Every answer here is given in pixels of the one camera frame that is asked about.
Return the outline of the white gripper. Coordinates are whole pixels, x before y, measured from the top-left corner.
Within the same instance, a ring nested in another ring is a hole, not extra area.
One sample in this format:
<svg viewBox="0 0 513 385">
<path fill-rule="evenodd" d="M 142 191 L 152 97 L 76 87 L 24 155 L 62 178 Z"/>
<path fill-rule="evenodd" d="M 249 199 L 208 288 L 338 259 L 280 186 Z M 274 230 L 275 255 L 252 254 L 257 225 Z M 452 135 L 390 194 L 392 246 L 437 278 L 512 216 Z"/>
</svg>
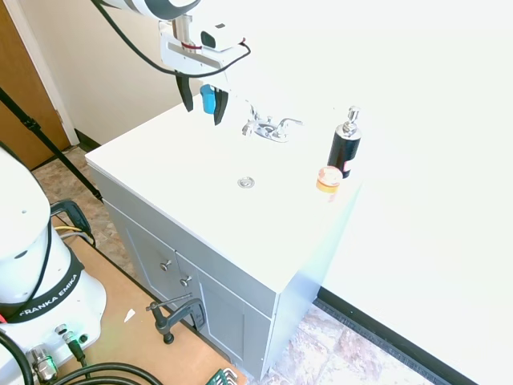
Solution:
<svg viewBox="0 0 513 385">
<path fill-rule="evenodd" d="M 159 22 L 159 31 L 161 60 L 166 67 L 174 71 L 190 75 L 201 75 L 219 70 L 228 63 L 217 53 L 206 48 L 193 50 L 183 47 L 182 43 L 174 37 L 170 22 Z M 187 112 L 190 112 L 194 108 L 194 103 L 189 78 L 176 75 L 175 79 L 182 103 Z M 218 125 L 221 123 L 228 105 L 229 94 L 226 91 L 215 88 L 214 96 L 215 109 L 213 119 L 214 124 Z"/>
</svg>

